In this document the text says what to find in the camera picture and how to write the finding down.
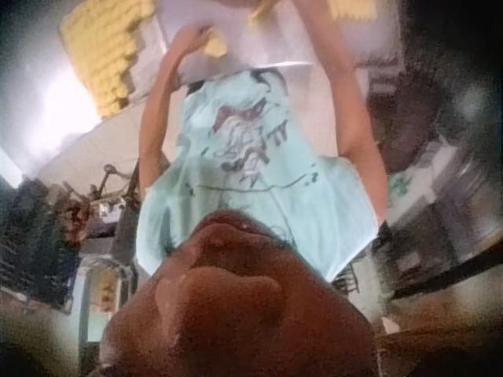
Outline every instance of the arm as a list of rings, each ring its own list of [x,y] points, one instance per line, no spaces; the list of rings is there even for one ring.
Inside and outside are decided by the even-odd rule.
[[[343,44],[339,28],[330,18],[325,2],[293,2],[332,87],[339,154],[356,167],[372,201],[378,222],[382,224],[387,217],[386,170],[354,75],[354,62]]]
[[[140,195],[163,173],[163,143],[167,132],[171,94],[179,87],[177,70],[183,58],[197,51],[207,41],[209,27],[190,24],[174,37],[170,50],[162,59],[159,74],[145,104],[140,127],[139,170]]]

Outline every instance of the person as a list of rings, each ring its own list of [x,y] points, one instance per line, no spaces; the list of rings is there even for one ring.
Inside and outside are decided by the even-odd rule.
[[[163,171],[170,95],[205,24],[174,37],[145,105],[138,263],[102,375],[373,375],[367,320],[329,282],[376,235],[387,182],[354,63],[322,0],[293,0],[332,87],[340,157],[302,139],[275,70],[191,87]]]

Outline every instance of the light blue t-shirt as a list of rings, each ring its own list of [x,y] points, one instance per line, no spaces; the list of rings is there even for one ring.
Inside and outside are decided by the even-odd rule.
[[[327,281],[376,235],[358,173],[345,159],[317,156],[273,72],[206,81],[185,99],[178,146],[141,209],[136,252],[149,274],[221,208],[268,225]]]

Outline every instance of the lips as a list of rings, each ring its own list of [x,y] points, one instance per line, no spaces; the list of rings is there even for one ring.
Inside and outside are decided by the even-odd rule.
[[[235,210],[217,210],[209,214],[194,229],[192,236],[195,236],[207,226],[215,224],[230,225],[240,232],[275,238],[275,235],[266,226],[259,224],[257,221]]]

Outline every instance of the nose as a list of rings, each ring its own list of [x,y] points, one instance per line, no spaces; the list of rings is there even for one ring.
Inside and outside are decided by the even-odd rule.
[[[269,334],[284,306],[276,280],[238,276],[215,267],[161,280],[155,299],[168,344],[194,350],[188,343],[198,343],[199,349],[210,346],[213,353],[224,344]]]

